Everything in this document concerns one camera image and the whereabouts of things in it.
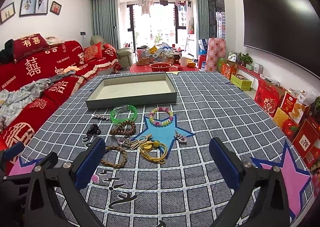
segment grid patterned mat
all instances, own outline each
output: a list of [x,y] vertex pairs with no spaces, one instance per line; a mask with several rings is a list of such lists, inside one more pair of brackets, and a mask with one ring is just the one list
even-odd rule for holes
[[[57,166],[72,161],[86,149],[82,138],[92,123],[99,125],[102,131],[99,137],[106,144],[117,145],[116,138],[109,135],[115,126],[91,116],[108,115],[111,110],[89,111],[85,100],[101,79],[124,75],[128,74],[98,76],[78,90],[37,132],[22,158],[30,161],[54,151],[59,156]],[[178,98],[176,104],[164,106],[170,106],[177,115],[178,127],[196,135],[189,137],[184,146],[176,141],[163,165],[145,160],[136,150],[128,150],[125,168],[113,170],[99,165],[99,183],[91,181],[81,194],[105,226],[210,226],[233,194],[209,154],[209,141],[213,137],[219,137],[242,161],[255,157],[280,162],[286,140],[297,166],[306,169],[268,115],[221,74],[200,71],[169,77],[178,90]],[[154,107],[137,107],[137,132],[145,129],[143,116],[148,116]],[[167,117],[166,113],[156,115],[157,119]],[[128,116],[120,114],[118,118]],[[118,162],[120,153],[109,151],[104,158]],[[66,217],[76,224],[61,189],[56,191]],[[252,193],[237,225],[247,220],[258,192]],[[312,192],[309,184],[302,194],[303,206]]]

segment white cup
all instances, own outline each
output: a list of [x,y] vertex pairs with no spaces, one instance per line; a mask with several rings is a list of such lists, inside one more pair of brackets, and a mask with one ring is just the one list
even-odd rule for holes
[[187,57],[181,57],[180,58],[180,65],[182,67],[187,67],[188,66],[188,58]]

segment teal curtain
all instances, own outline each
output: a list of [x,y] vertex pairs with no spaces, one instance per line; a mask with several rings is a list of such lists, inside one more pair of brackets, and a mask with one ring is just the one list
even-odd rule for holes
[[[209,4],[208,0],[196,0],[198,23],[197,23],[197,41],[200,39],[209,39]],[[197,44],[197,57],[200,47]]]
[[102,36],[107,43],[118,49],[117,0],[91,0],[91,23],[93,35]]

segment green bracelet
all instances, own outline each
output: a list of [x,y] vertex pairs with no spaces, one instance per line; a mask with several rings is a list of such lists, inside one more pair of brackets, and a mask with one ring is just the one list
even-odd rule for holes
[[[127,119],[116,119],[115,116],[117,114],[122,114],[125,112],[133,112],[133,115]],[[121,122],[130,120],[130,121],[135,121],[137,119],[137,108],[132,106],[132,105],[127,105],[127,106],[118,106],[114,108],[111,113],[110,113],[110,119],[114,124],[120,124]]]

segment red bowl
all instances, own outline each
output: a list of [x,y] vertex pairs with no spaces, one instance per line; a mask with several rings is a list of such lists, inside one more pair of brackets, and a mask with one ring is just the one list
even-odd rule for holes
[[155,63],[149,65],[152,69],[152,72],[168,72],[171,65],[168,63]]

